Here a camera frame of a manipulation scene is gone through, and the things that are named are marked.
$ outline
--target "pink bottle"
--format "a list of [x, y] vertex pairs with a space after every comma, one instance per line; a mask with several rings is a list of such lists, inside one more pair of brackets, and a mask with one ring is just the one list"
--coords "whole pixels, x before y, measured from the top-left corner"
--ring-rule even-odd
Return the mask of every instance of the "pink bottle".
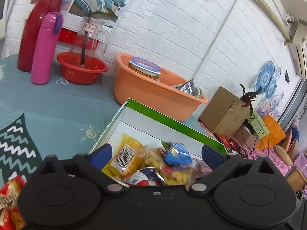
[[32, 64], [31, 82], [44, 85], [49, 82], [50, 70], [63, 16], [58, 12], [48, 13], [40, 26]]

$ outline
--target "snack box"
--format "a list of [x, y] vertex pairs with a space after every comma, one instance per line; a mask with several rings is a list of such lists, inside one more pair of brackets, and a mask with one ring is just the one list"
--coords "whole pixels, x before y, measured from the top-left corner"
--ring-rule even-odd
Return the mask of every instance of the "snack box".
[[112, 147], [113, 158], [119, 152], [122, 133], [148, 148], [162, 147], [161, 141], [182, 143], [191, 157], [197, 159], [202, 159], [204, 144], [223, 154], [227, 153], [223, 144], [130, 98], [115, 114], [90, 153], [108, 143]]

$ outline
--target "device screen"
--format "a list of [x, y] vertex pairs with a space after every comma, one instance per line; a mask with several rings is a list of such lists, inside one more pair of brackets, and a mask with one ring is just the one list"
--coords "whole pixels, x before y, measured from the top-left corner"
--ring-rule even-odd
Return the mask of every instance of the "device screen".
[[3, 19], [4, 2], [5, 0], [0, 0], [0, 20]]

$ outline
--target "black circular cover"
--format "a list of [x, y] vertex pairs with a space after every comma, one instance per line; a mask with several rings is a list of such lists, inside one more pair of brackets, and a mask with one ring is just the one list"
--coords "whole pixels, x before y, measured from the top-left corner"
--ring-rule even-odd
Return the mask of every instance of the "black circular cover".
[[52, 173], [30, 180], [17, 205], [26, 222], [47, 229], [63, 229], [88, 218], [100, 200], [100, 191], [94, 184]]
[[286, 223], [297, 203], [296, 195], [285, 179], [266, 173], [227, 180], [216, 188], [213, 198], [224, 217], [254, 229]]

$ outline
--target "red plastic bowl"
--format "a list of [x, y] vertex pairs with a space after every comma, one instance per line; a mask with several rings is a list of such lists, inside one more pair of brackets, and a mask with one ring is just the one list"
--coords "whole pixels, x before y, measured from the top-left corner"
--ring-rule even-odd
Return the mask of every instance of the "red plastic bowl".
[[62, 76], [71, 83], [89, 85], [94, 83], [101, 73], [108, 70], [108, 66], [97, 58], [85, 56], [84, 68], [80, 67], [80, 53], [60, 53], [57, 60], [61, 64]]

